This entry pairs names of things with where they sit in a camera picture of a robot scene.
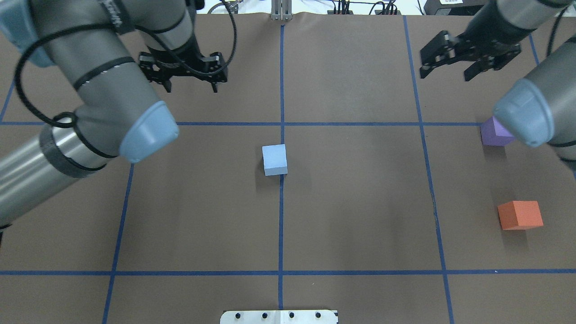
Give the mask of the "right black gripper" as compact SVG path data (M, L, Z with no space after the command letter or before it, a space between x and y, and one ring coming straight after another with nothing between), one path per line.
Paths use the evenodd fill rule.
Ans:
M470 81L482 72L501 70L520 53L520 43L476 45L461 35L453 36L448 31L440 31L420 50L419 77L425 79L433 70L445 64L468 61L473 64L463 72L463 79Z

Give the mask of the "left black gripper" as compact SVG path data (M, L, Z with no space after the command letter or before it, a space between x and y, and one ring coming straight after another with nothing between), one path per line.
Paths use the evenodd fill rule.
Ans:
M155 82L171 94L172 77L195 77L211 83L212 91L218 93L219 83L228 82L228 68L224 67L225 58L220 52L205 56L200 52L198 42L192 37L185 45L172 52L154 49L140 52L138 66L149 82Z

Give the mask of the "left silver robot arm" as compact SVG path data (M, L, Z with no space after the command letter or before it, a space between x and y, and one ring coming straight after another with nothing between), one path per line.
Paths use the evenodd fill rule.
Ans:
M1 160L1 230L117 156L136 163L179 135L151 82L194 76L216 91L222 53L205 57L195 35L203 0L3 0L1 31L21 54L14 90L45 125ZM27 62L56 66L82 100L45 116L22 85Z

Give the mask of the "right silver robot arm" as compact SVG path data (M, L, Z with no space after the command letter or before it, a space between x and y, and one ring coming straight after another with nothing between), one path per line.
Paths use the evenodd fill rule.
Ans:
M490 0L466 29L453 36L442 30L420 50L420 78L435 68L471 62L465 81L500 70L521 53L521 41L552 18L570 0ZM526 146L549 146L571 171L576 167L575 37L548 53L518 79L493 106L492 115Z

